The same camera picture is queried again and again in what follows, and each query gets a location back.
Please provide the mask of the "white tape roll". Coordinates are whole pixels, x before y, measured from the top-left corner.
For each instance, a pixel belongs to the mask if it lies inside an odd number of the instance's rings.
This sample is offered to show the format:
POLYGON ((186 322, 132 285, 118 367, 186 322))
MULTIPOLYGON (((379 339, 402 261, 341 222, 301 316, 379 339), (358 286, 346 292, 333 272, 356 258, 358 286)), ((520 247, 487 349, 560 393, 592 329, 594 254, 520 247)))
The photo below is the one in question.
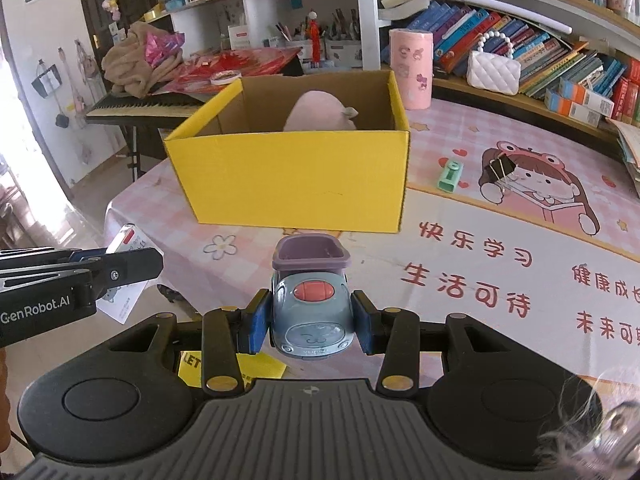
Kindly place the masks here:
POLYGON ((239 70, 223 70, 222 72, 214 73, 209 77, 209 82, 213 86, 228 86, 233 81, 240 79, 242 74, 239 70))

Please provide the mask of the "pink cylinder container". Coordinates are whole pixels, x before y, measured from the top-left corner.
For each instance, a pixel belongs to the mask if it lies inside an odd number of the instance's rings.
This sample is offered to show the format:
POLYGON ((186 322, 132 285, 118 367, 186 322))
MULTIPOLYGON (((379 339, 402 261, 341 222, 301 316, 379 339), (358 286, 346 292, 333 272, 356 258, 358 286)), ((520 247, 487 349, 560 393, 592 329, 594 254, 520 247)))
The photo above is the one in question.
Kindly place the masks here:
POLYGON ((390 31, 390 68, 406 110, 427 110, 432 104, 433 35, 423 30, 390 31))

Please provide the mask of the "beige cloth bundle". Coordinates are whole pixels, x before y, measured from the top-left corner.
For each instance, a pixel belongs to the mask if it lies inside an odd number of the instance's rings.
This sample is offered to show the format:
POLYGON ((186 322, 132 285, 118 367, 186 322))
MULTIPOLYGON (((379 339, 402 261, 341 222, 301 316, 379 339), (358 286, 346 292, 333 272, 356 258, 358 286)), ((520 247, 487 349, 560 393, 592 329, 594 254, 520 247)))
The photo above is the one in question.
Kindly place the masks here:
POLYGON ((171 34, 143 22, 131 25, 124 40, 114 44, 101 67, 115 96, 142 99, 153 87, 175 77, 182 65, 182 32, 171 34))

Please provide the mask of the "lower orange blue box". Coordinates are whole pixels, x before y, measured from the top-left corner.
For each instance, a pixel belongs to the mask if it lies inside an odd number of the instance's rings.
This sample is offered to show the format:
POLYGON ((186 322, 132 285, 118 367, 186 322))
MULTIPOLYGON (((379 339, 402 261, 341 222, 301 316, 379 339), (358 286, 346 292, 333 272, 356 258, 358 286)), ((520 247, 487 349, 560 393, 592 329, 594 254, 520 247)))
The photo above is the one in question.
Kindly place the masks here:
POLYGON ((597 128, 600 124, 601 115, 582 104, 575 103, 569 99, 559 96, 557 93, 546 90, 544 105, 550 112, 558 113, 562 116, 572 118, 581 124, 597 128))

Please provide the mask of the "stack of papers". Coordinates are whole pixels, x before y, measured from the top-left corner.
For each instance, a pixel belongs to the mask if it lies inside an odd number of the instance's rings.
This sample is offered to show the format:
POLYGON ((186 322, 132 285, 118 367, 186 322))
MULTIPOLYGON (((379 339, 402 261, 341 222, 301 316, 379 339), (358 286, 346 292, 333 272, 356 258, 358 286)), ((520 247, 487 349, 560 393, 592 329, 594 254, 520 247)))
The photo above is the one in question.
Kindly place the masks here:
POLYGON ((640 129, 612 118, 606 120, 617 133, 617 142, 622 150, 623 162, 634 182, 636 192, 640 185, 640 129))

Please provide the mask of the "red paper sheets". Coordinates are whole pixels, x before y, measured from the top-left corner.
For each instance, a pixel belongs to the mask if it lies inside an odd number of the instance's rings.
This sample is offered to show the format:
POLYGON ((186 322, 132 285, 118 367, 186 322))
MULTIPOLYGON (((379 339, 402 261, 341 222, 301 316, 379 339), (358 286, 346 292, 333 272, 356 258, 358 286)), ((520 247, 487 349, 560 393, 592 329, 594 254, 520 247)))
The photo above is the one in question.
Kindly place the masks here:
POLYGON ((213 96, 225 86, 213 86, 209 77, 223 70, 239 70, 242 77, 302 73, 301 47, 258 48, 203 54, 185 62, 167 84, 154 94, 208 94, 213 96))

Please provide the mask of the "red figurine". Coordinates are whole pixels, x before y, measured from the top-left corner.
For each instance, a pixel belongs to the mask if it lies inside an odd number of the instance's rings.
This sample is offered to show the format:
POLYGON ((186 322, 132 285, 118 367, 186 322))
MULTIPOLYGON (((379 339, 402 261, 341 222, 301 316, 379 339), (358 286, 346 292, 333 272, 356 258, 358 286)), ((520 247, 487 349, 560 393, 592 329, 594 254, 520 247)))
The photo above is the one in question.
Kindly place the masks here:
POLYGON ((307 35, 311 41, 311 63, 313 68, 319 68, 321 66, 321 34, 318 24, 318 14, 314 11, 310 11, 307 15, 308 27, 307 35))

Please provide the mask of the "large pink plush toy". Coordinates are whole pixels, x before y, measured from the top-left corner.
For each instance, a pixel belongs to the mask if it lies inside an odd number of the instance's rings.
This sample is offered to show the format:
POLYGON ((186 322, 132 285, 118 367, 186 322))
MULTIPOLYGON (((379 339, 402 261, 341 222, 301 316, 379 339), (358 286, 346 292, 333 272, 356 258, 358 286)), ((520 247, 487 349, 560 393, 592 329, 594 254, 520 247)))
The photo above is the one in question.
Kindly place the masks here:
POLYGON ((305 92, 293 106, 284 131, 347 131, 356 130, 358 112, 345 106, 333 94, 312 90, 305 92))

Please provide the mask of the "orange blue box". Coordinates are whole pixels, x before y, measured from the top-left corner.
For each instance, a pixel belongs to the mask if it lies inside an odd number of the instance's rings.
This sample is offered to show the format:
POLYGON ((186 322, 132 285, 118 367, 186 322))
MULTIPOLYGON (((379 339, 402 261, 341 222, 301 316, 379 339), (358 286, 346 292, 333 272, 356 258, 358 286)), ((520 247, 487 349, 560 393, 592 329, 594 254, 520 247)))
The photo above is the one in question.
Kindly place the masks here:
POLYGON ((558 113, 562 116, 572 118, 581 124, 597 128, 600 124, 601 115, 582 104, 575 103, 569 99, 559 96, 557 93, 546 90, 544 105, 550 112, 558 113))
POLYGON ((564 99, 598 112, 606 118, 613 116, 614 103, 610 99, 580 84, 574 84, 574 82, 565 78, 560 79, 559 95, 564 99))

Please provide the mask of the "red dictionary book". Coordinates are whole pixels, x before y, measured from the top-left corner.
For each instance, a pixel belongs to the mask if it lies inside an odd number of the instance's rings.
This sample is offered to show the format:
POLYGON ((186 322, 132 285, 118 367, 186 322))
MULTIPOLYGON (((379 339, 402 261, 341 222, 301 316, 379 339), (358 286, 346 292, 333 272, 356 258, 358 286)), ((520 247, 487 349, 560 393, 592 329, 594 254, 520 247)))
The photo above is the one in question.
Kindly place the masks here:
POLYGON ((625 67, 625 71, 614 86, 612 118, 634 125, 637 122, 639 105, 639 61, 623 53, 618 56, 618 60, 625 67))

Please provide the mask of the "blue toy car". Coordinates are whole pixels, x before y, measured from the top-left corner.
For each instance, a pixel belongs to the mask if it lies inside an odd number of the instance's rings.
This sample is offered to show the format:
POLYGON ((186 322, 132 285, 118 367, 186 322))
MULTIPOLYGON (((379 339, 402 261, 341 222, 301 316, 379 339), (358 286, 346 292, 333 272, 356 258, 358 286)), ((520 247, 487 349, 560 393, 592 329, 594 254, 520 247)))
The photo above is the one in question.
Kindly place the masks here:
POLYGON ((329 234, 295 234, 280 240, 272 257, 274 348, 297 359, 321 359, 352 344, 349 265, 348 250, 329 234))

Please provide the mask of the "white quilted pearl handbag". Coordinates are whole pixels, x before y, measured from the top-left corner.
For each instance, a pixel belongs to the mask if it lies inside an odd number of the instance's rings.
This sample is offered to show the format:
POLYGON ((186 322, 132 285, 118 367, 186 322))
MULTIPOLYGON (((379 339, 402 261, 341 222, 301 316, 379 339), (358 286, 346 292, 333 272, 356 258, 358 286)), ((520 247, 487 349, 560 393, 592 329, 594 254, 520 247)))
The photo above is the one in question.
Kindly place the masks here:
POLYGON ((469 55, 466 82, 475 89, 516 96, 520 88, 521 69, 521 63, 514 58, 511 38, 491 29, 480 37, 477 49, 469 55), (485 44, 491 38, 499 38, 508 47, 506 55, 485 51, 485 44))

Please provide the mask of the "upper orange blue box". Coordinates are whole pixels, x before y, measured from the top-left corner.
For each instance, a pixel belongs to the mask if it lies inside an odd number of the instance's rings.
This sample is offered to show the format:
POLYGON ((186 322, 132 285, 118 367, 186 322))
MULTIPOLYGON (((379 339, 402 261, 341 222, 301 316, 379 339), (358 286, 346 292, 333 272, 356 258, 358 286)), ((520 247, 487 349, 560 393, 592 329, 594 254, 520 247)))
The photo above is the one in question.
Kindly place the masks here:
POLYGON ((574 82, 565 78, 560 79, 559 95, 564 99, 598 112, 606 118, 613 116, 614 103, 610 99, 580 84, 574 84, 574 82))

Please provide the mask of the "black binder clip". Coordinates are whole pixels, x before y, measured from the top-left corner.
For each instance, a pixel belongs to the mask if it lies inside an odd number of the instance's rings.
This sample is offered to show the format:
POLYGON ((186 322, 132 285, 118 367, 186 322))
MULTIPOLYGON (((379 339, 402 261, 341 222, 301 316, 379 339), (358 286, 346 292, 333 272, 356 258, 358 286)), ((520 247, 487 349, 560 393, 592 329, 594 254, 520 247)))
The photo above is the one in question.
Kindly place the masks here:
POLYGON ((506 154, 491 159, 484 167, 483 177, 488 183, 505 181, 516 169, 516 163, 506 154))

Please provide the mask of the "yellow cardboard box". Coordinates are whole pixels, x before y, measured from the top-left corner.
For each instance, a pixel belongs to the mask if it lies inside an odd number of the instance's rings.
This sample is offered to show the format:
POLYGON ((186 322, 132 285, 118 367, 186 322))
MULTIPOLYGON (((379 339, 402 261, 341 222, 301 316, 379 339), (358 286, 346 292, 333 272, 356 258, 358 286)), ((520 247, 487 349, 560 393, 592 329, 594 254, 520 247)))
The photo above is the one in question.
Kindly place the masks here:
POLYGON ((371 233, 400 228, 409 146, 388 70, 240 78, 165 140, 198 222, 371 233), (357 129, 284 131, 312 90, 353 107, 357 129))

